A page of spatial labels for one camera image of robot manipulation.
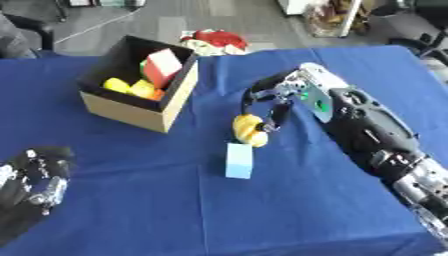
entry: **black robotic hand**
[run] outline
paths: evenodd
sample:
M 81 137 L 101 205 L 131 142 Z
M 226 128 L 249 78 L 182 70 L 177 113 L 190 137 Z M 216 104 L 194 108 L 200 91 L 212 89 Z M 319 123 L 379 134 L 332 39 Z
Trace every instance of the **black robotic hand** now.
M 0 246 L 62 202 L 72 158 L 68 148 L 37 147 L 0 165 Z

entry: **wire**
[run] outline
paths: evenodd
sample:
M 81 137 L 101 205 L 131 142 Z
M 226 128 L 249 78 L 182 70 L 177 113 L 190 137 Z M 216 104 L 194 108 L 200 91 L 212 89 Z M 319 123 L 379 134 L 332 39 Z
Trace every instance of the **wire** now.
M 131 13 L 122 15 L 122 16 L 120 16 L 120 17 L 113 18 L 113 19 L 111 19 L 111 20 L 108 20 L 108 21 L 106 21 L 106 22 L 100 23 L 100 24 L 95 25 L 95 26 L 93 26 L 93 27 L 87 28 L 87 29 L 85 29 L 85 30 L 83 30 L 83 31 L 81 31 L 81 32 L 77 32 L 77 33 L 71 34 L 71 35 L 69 35 L 69 36 L 67 36 L 67 37 L 64 37 L 64 38 L 62 38 L 62 39 L 59 39 L 59 40 L 55 41 L 54 44 L 59 44 L 59 43 L 65 42 L 65 41 L 67 41 L 67 40 L 70 40 L 70 39 L 72 39 L 72 38 L 75 38 L 75 37 L 77 37 L 77 36 L 83 35 L 83 34 L 85 34 L 85 33 L 87 33 L 87 32 L 90 32 L 90 31 L 93 31 L 93 30 L 96 30 L 96 29 L 100 29 L 100 28 L 102 28 L 102 27 L 104 27 L 104 26 L 106 26 L 106 25 L 108 25 L 108 24 L 110 24 L 110 23 L 113 23 L 113 22 L 122 20 L 122 19 L 124 19 L 124 18 L 129 17 L 129 16 L 132 16 L 132 15 L 136 14 L 137 12 L 139 12 L 141 9 L 142 9 L 142 8 L 140 8 L 140 9 L 138 9 L 138 10 L 135 10 L 135 11 L 133 11 L 133 12 L 131 12 Z

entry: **black chair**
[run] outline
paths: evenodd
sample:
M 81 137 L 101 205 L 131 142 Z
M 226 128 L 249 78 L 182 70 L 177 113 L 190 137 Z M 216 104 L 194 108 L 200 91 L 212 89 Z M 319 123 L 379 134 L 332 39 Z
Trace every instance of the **black chair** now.
M 61 22 L 65 21 L 67 19 L 67 11 L 65 10 L 63 0 L 53 0 L 54 4 L 56 6 L 56 9 L 59 12 L 59 20 Z M 3 10 L 3 2 L 4 0 L 0 0 L 0 10 Z
M 53 52 L 54 33 L 53 27 L 49 24 L 25 17 L 5 14 L 5 16 L 18 28 L 36 32 L 41 38 L 41 49 Z
M 391 0 L 388 5 L 372 12 L 376 16 L 386 16 L 397 13 L 400 9 L 408 9 L 426 19 L 439 30 L 433 36 L 423 33 L 418 40 L 407 38 L 391 38 L 389 44 L 402 45 L 409 48 L 419 58 L 434 58 L 448 66 L 448 49 L 439 49 L 444 39 L 448 37 L 448 0 L 415 0 L 408 1 L 406 6 L 403 0 Z

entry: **blue block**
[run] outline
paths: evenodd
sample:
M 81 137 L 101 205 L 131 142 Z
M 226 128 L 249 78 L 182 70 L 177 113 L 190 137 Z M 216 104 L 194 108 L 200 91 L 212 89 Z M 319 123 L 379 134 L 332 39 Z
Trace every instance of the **blue block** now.
M 252 174 L 252 146 L 227 144 L 226 177 L 250 179 Z

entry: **red and white block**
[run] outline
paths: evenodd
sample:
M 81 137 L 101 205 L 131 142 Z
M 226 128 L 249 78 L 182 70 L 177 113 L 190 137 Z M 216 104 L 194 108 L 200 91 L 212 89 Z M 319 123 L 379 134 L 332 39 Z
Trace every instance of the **red and white block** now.
M 171 49 L 164 49 L 148 55 L 143 72 L 155 88 L 162 89 L 181 69 L 182 63 Z

